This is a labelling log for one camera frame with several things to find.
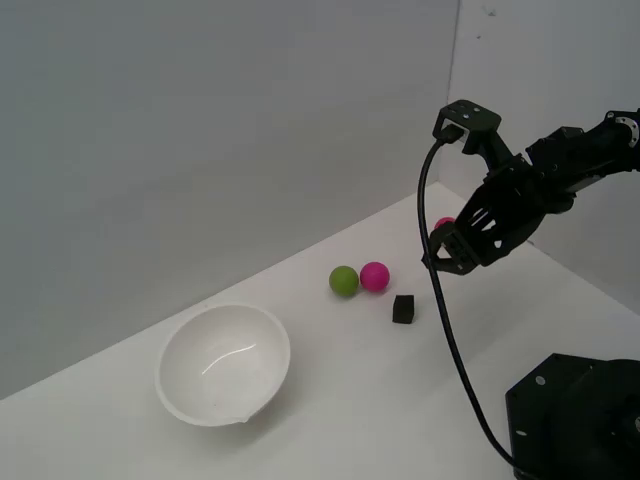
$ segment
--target white wall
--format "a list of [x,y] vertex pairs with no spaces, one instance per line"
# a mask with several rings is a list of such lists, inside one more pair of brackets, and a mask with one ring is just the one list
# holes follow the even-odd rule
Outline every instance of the white wall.
[[[637,0],[462,0],[449,98],[502,115],[514,153],[560,126],[587,129],[610,109],[635,111],[639,19]],[[485,173],[480,157],[442,155],[441,181],[463,196]],[[548,216],[534,244],[640,312],[639,202],[640,175],[607,178],[570,212]]]
[[411,193],[456,15],[4,0],[0,397]]

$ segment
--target white tabletop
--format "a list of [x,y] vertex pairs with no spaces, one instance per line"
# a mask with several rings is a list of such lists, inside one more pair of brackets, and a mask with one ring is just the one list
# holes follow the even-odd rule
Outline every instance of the white tabletop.
[[[441,185],[429,187],[431,225],[461,205]],[[0,476],[512,478],[456,376],[420,257],[409,197],[6,398]],[[359,269],[371,260],[391,269],[387,293],[339,300],[328,291],[334,266]],[[530,245],[466,277],[443,275],[443,284],[472,381],[505,445],[504,393],[550,353],[640,359],[638,316]],[[413,325],[391,322],[396,294],[416,295]],[[184,424],[156,397],[159,349],[184,318],[230,301],[260,305],[282,320],[291,338],[289,375],[248,424]]]

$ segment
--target magenta ball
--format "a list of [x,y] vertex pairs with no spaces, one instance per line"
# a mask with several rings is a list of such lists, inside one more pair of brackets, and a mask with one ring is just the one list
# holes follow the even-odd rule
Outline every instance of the magenta ball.
[[360,270],[360,283],[365,290],[381,292],[389,285],[389,269],[380,262],[367,263]]
[[435,230],[436,228],[438,228],[438,227],[439,227],[439,226],[441,226],[441,225],[444,225],[445,223],[455,222],[455,221],[456,221],[456,219],[455,219],[455,218],[453,218],[453,217],[442,217],[440,220],[438,220],[438,221],[436,222],[436,226],[435,226],[435,227],[433,227],[433,228],[434,228],[434,230]]

